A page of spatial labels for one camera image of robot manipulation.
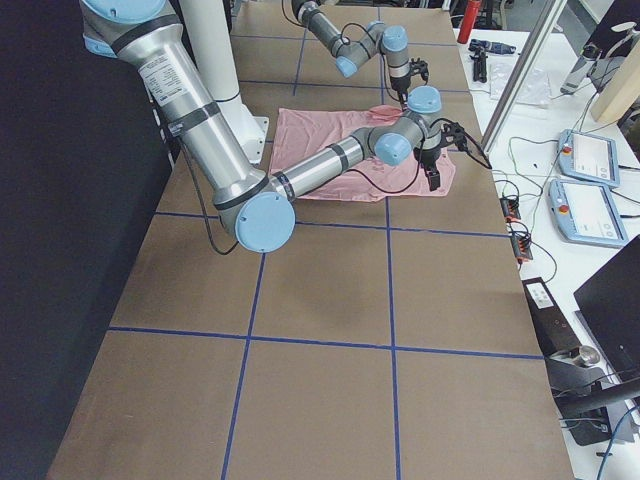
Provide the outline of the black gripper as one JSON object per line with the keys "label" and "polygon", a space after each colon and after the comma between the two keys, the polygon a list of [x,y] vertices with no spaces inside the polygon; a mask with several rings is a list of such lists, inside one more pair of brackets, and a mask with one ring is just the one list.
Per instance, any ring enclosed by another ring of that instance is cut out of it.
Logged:
{"label": "black gripper", "polygon": [[397,94],[398,102],[402,111],[407,109],[406,97],[408,90],[411,86],[411,71],[410,70],[391,70],[390,82],[392,90]]}
{"label": "black gripper", "polygon": [[441,146],[430,148],[421,146],[418,148],[418,163],[425,172],[430,192],[434,192],[441,187],[441,175],[437,167],[437,160],[441,157],[441,154]]}

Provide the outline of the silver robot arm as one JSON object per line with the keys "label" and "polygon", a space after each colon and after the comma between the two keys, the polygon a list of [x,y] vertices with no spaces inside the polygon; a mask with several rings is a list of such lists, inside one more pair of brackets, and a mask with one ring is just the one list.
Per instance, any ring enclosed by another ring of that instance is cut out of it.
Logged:
{"label": "silver robot arm", "polygon": [[344,76],[375,56],[386,60],[403,111],[391,125],[365,127],[293,166],[267,174],[239,134],[254,125],[242,104],[224,5],[219,1],[84,1],[86,47],[134,66],[171,133],[196,160],[214,190],[225,230],[245,249],[284,245],[295,225],[293,202],[370,157],[398,165],[407,157],[434,161],[443,144],[441,96],[413,87],[414,64],[400,26],[369,24],[347,40],[315,1],[292,11],[335,58]]}
{"label": "silver robot arm", "polygon": [[381,21],[373,21],[366,27],[351,23],[363,31],[360,39],[351,39],[345,34],[346,26],[339,30],[320,9],[319,1],[292,1],[291,9],[299,23],[328,50],[345,78],[352,77],[369,60],[380,55],[386,62],[395,98],[405,107],[412,73],[408,36],[402,26],[388,26]]}

